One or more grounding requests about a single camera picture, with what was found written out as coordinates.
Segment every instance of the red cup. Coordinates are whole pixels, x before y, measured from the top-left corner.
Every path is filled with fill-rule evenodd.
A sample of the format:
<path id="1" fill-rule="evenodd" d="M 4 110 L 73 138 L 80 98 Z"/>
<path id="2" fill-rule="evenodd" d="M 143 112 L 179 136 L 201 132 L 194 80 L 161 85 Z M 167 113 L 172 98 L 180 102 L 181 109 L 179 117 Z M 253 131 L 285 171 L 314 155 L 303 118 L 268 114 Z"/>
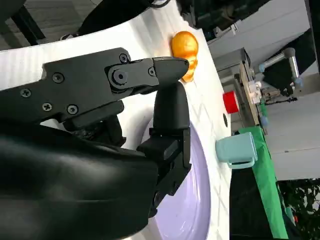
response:
<path id="1" fill-rule="evenodd" d="M 239 104 L 236 93 L 229 91 L 223 94 L 223 102 L 228 114 L 234 114 L 239 112 Z"/>

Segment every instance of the white table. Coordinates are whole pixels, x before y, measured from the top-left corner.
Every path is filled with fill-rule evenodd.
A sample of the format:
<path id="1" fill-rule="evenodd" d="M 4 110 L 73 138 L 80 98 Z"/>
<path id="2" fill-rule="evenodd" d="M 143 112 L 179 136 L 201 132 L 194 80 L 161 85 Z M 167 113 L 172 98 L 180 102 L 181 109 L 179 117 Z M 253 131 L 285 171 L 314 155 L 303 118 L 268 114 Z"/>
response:
<path id="1" fill-rule="evenodd" d="M 41 79 L 43 63 L 107 49 L 125 48 L 132 60 L 171 56 L 170 40 L 179 31 L 192 32 L 199 43 L 194 82 L 184 87 L 190 119 L 203 145 L 209 169 L 211 219 L 207 239 L 227 240 L 231 170 L 217 161 L 215 141 L 231 135 L 230 116 L 223 104 L 223 88 L 203 32 L 192 29 L 183 21 L 174 0 L 166 7 L 148 9 L 128 22 L 100 32 L 0 52 L 0 90 Z M 153 115 L 155 95 L 136 95 L 123 100 L 125 110 L 118 115 L 123 135 L 127 137 L 123 147 L 135 149 L 141 143 L 143 132 Z M 228 116 L 228 127 L 225 126 L 223 113 Z M 131 239 L 150 238 L 145 230 Z"/>

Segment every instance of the green tablecloth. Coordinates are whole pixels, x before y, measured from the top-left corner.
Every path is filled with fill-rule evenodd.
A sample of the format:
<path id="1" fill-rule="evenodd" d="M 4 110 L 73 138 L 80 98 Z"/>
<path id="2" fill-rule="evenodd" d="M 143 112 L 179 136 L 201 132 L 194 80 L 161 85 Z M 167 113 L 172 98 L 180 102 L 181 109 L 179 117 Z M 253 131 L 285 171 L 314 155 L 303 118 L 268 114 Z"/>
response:
<path id="1" fill-rule="evenodd" d="M 255 126 L 239 130 L 241 134 L 246 132 L 251 132 L 254 138 L 258 161 L 254 164 L 252 170 L 272 235 L 277 239 L 289 239 L 278 195 L 274 164 L 262 129 L 259 126 Z"/>

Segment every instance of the cup handle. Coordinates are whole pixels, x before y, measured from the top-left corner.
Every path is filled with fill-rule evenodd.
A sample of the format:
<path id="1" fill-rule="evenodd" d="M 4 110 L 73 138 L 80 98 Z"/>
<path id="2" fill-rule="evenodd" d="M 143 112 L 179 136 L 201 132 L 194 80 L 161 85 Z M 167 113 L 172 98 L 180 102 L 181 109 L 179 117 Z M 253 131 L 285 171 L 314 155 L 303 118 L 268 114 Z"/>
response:
<path id="1" fill-rule="evenodd" d="M 243 164 L 231 164 L 228 162 L 228 165 L 231 169 L 247 169 L 251 168 L 253 165 L 255 165 L 255 158 L 253 157 L 250 162 L 243 163 Z"/>

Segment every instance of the teal mug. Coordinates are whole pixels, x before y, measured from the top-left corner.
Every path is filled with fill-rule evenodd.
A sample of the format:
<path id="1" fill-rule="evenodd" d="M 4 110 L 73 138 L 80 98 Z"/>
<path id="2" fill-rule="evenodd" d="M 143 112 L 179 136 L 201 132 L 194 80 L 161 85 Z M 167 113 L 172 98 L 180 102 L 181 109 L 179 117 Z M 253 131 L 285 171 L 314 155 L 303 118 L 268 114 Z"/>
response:
<path id="1" fill-rule="evenodd" d="M 227 163 L 231 169 L 251 168 L 258 160 L 251 132 L 218 140 L 215 143 L 215 151 L 219 161 Z"/>

